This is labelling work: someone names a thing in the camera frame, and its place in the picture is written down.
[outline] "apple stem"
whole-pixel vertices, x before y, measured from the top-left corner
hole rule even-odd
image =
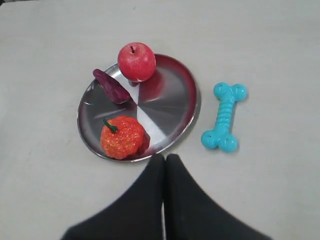
[[[132,53],[134,54],[135,53],[134,47],[130,46],[130,48],[131,48]]]

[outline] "metal plate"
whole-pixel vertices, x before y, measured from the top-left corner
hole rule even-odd
[[[201,96],[190,71],[174,58],[160,54],[155,57],[154,75],[135,86],[121,74],[118,64],[105,71],[127,89],[133,101],[112,103],[97,80],[83,94],[77,117],[79,133],[85,145],[99,157],[117,162],[148,159],[176,143],[198,118]],[[149,149],[126,161],[109,158],[100,146],[103,118],[123,115],[135,117],[150,135]]]

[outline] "gray surface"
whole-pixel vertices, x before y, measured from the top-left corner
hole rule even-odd
[[[132,85],[118,64],[105,72],[116,79],[131,95],[132,100],[114,104],[97,80],[90,83],[80,101],[77,124],[84,144],[97,156],[110,160],[138,162],[154,153],[163,153],[186,137],[199,117],[201,94],[190,71],[176,59],[156,54],[156,70],[152,77]],[[150,137],[149,148],[141,155],[116,160],[101,147],[103,119],[128,116],[138,120]]]
[[[0,239],[56,240],[114,201],[146,162],[92,154],[75,119],[92,70],[133,41],[182,61],[199,119],[172,151],[220,205],[278,240],[320,234],[318,0],[44,0],[0,7]],[[205,150],[220,81],[242,83],[239,151]]]

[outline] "blue dog toy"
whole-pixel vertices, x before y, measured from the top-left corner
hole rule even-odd
[[[230,134],[230,124],[236,102],[247,97],[248,91],[242,84],[229,86],[225,82],[214,86],[213,94],[220,99],[220,105],[214,129],[205,131],[201,136],[202,145],[208,149],[219,147],[226,153],[235,151],[238,141]]]

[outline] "rubber bone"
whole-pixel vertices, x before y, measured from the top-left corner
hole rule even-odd
[[[231,153],[238,147],[237,139],[230,133],[234,106],[236,102],[247,97],[248,91],[242,84],[229,86],[220,82],[214,86],[213,94],[220,100],[219,110],[214,128],[202,134],[201,142],[208,149],[218,147],[226,153]]]

